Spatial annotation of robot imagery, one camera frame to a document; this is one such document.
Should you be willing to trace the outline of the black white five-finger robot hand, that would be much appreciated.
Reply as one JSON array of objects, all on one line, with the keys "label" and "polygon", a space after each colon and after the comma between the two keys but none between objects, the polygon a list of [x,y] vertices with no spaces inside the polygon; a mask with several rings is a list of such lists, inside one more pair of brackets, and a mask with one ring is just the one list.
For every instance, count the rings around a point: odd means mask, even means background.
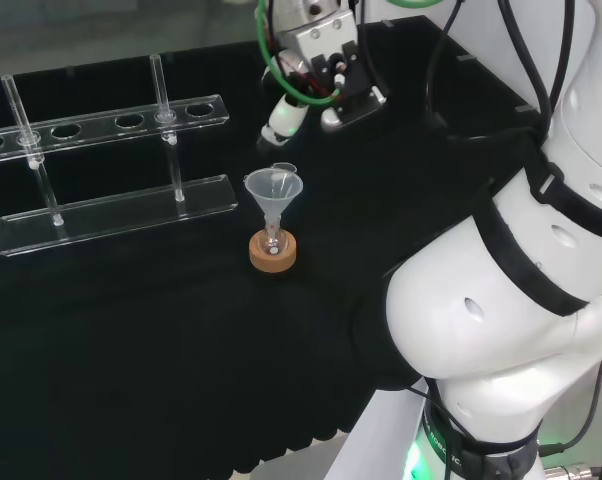
[{"label": "black white five-finger robot hand", "polygon": [[308,114],[326,133],[376,114],[387,94],[372,73],[355,14],[338,1],[260,1],[255,10],[262,84],[277,99],[262,141],[285,146]]}]

